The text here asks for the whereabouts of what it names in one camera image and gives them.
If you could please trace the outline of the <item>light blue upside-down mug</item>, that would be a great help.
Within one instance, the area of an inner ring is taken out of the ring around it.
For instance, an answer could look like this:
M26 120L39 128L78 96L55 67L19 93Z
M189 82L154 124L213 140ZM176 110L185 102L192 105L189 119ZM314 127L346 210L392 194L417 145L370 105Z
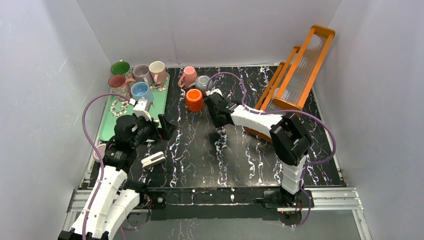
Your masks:
M132 98L136 101L148 100L153 102L154 95L150 86L145 82L136 82L130 89Z

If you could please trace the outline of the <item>pink patterned mug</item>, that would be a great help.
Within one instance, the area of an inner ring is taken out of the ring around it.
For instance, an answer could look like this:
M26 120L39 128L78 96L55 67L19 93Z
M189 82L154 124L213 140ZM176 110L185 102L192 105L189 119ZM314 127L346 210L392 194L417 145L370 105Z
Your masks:
M126 78L124 75L114 75L108 80L112 93L132 98L131 87L136 83L134 78Z

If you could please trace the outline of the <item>lavender ribbed mug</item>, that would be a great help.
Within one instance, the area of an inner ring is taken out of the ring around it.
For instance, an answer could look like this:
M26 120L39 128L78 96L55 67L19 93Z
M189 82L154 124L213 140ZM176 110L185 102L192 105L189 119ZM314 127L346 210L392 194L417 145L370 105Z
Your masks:
M143 82L148 86L151 86L154 83L149 66L146 64L139 64L135 66L132 70L132 75L137 83Z

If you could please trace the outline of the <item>cream cartoon mug green interior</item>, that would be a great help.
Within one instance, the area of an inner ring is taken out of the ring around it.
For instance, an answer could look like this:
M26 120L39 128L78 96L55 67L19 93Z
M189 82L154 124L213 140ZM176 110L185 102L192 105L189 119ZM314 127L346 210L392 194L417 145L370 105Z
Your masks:
M113 75L122 75L126 79L133 78L133 71L131 65L123 60L114 63L110 68L110 72Z

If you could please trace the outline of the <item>pinkish mug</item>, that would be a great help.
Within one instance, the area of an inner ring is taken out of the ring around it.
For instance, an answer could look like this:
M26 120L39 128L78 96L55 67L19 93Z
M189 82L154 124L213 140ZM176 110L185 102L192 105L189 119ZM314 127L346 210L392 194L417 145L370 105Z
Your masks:
M93 150L92 156L96 162L102 160L105 156L106 144L102 143L96 147L96 150Z

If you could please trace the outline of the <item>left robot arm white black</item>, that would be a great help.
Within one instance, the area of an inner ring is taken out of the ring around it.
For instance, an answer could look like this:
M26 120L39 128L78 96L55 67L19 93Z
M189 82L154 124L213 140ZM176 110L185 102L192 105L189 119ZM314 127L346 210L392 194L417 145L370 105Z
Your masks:
M169 141L177 126L163 114L157 119L123 115L116 120L114 136L107 142L94 189L69 230L60 240L111 240L132 209L149 204L145 183L128 180L137 148L148 140Z

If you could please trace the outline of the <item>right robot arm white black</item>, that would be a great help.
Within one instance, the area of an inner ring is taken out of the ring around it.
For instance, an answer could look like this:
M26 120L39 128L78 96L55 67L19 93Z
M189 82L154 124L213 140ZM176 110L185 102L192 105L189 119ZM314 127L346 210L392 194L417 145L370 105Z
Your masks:
M204 103L216 128L226 125L241 126L271 140L275 153L282 162L283 177L278 202L293 206L299 201L312 139L298 116L294 113L256 112L253 108L227 101L219 90L207 91Z

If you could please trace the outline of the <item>orange upside-down mug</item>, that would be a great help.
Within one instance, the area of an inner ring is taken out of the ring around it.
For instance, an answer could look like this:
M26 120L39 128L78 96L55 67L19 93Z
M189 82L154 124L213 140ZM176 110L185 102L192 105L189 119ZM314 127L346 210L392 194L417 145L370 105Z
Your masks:
M198 112L204 107L203 93L199 89L190 89L185 94L187 109Z

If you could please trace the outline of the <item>grey upside-down mug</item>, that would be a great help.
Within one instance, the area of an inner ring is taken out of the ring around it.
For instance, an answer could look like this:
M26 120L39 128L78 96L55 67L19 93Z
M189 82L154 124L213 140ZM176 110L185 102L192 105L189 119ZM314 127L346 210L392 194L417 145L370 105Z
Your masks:
M211 80L209 83L210 77L207 75L201 75L196 78L194 83L189 85L189 89L198 89L202 92L203 95L206 95L207 91L211 91L214 87L214 82Z

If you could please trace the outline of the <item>pink upside-down mug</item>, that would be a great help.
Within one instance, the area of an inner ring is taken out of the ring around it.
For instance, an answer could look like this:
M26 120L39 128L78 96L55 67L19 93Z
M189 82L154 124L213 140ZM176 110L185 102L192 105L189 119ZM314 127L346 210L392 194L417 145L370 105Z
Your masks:
M195 81L198 77L198 73L193 66L187 66L184 68L183 73L178 80L178 86L180 88L189 89L195 85Z

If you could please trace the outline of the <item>white black small device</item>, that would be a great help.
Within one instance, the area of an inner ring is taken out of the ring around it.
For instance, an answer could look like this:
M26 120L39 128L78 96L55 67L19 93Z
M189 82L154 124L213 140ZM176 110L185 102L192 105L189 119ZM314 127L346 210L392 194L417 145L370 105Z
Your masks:
M162 151L159 151L155 154L145 157L141 163L143 169L148 169L154 165L160 164L166 160L165 154Z

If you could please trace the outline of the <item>orange wooden dish rack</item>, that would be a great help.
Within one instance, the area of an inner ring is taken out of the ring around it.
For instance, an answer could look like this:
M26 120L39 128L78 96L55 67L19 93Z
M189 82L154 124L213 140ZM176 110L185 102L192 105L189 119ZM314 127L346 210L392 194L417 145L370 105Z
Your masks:
M302 45L281 62L255 105L258 111L303 110L336 31L313 25Z

